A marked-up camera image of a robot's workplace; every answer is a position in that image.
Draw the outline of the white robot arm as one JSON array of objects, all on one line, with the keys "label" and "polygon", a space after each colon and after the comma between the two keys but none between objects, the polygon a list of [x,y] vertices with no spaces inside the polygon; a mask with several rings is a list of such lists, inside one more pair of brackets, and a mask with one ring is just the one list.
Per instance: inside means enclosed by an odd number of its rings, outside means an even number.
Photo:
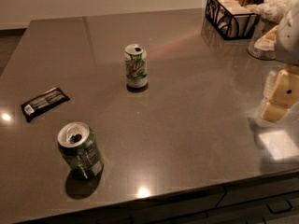
[{"label": "white robot arm", "polygon": [[299,1],[283,17],[275,39],[276,59],[288,64],[266,80],[258,118],[280,122],[299,100]]}]

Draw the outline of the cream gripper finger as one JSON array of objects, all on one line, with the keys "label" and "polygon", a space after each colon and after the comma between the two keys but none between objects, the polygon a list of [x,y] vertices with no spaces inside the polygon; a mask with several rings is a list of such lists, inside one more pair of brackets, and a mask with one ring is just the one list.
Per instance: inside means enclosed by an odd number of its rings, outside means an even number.
[{"label": "cream gripper finger", "polygon": [[278,123],[299,101],[299,74],[294,69],[271,71],[267,77],[259,118]]}]

